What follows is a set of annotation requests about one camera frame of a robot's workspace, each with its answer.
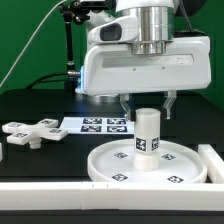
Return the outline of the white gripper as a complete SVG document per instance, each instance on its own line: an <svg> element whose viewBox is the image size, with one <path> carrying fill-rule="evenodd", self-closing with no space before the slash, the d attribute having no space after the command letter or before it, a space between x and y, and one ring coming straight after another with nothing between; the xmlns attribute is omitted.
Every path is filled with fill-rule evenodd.
<svg viewBox="0 0 224 224"><path fill-rule="evenodd" d="M171 118L176 90L203 89L211 82L210 39L177 38L164 54L133 55L128 44L96 45L85 56L82 89L89 95L121 94L127 121L136 121L130 93L164 93L163 116Z"/></svg>

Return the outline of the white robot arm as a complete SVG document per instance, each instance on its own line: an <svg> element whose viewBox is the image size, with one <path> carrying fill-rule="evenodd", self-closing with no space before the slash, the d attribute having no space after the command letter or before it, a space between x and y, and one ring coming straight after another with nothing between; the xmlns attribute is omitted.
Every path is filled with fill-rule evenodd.
<svg viewBox="0 0 224 224"><path fill-rule="evenodd" d="M137 113L127 104L132 93L165 92L166 110L178 90L203 89L211 82L210 39L176 37L174 16L182 0L115 0L118 18L93 17L81 90L120 96L126 118Z"/></svg>

